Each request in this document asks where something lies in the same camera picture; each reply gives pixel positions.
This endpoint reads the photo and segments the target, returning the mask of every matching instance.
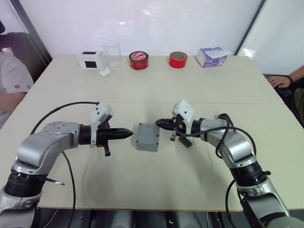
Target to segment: gray box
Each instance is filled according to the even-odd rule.
[[[159,139],[159,126],[150,123],[140,123],[136,137],[136,149],[139,151],[157,152]]]

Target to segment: black square label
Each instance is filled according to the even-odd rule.
[[[85,51],[82,53],[83,55],[95,55],[96,52],[95,51]]]
[[[86,68],[97,68],[96,62],[93,61],[85,61]]]

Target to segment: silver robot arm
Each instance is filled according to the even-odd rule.
[[[111,108],[101,102],[88,126],[53,122],[27,137],[18,149],[8,182],[0,191],[0,228],[31,227],[42,187],[62,151],[89,144],[103,146],[109,156],[108,140],[133,134],[125,128],[110,128],[108,120],[112,116]]]
[[[185,136],[184,133],[194,133],[195,137],[200,137],[215,147],[219,146],[218,151],[236,181],[237,190],[243,196],[240,203],[252,227],[303,227],[302,221],[289,217],[286,205],[267,176],[269,173],[262,171],[248,140],[230,128],[224,141],[220,143],[227,124],[233,126],[228,115],[222,114],[215,120],[195,120],[194,111],[185,100],[175,105],[172,114],[173,120],[156,121],[158,126],[173,130],[170,138],[172,141],[176,136]],[[219,129],[200,133],[212,128]]]

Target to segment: white wall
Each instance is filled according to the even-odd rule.
[[[289,74],[304,64],[304,0],[267,0],[238,55],[266,74]]]
[[[167,55],[201,47],[235,51],[260,0],[21,0],[52,57],[100,49],[118,38],[122,53]]]
[[[0,20],[5,26],[3,34],[27,31],[15,9],[7,0],[0,0]]]

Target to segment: hand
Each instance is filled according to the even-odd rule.
[[[272,76],[272,77],[269,77],[267,80],[272,85],[273,88],[275,88],[277,86],[278,86],[278,88],[287,88],[291,84],[291,81],[289,80],[289,78],[283,77],[283,76]]]

